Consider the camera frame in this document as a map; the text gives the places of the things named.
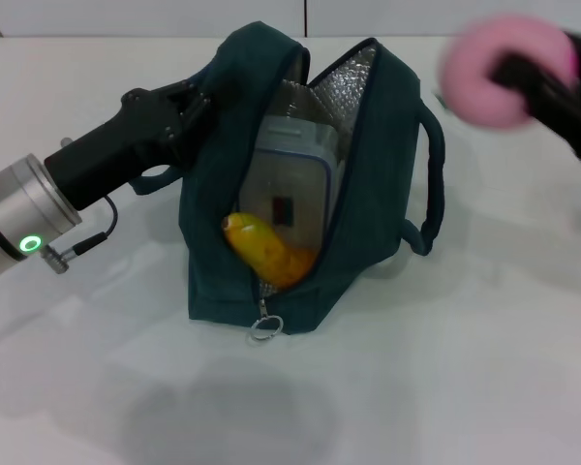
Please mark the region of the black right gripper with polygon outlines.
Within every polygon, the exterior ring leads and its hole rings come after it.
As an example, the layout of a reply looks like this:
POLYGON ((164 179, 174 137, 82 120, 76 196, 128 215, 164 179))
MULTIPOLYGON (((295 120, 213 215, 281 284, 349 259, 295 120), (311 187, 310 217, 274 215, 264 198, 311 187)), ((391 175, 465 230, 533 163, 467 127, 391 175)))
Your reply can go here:
POLYGON ((524 110, 562 138, 581 161, 581 34, 565 31, 575 50, 579 83, 567 88, 550 72, 519 54, 507 54, 490 80, 523 98, 524 110))

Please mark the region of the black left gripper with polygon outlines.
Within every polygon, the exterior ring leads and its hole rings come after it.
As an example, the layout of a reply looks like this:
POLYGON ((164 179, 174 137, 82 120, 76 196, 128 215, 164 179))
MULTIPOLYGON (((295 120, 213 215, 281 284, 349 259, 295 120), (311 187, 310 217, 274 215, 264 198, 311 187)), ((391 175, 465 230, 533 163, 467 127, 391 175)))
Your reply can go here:
POLYGON ((199 120, 214 114, 211 98, 188 80, 155 90, 136 88, 121 98, 106 123, 45 159, 56 187, 83 210, 145 171, 193 165, 202 144, 199 120))

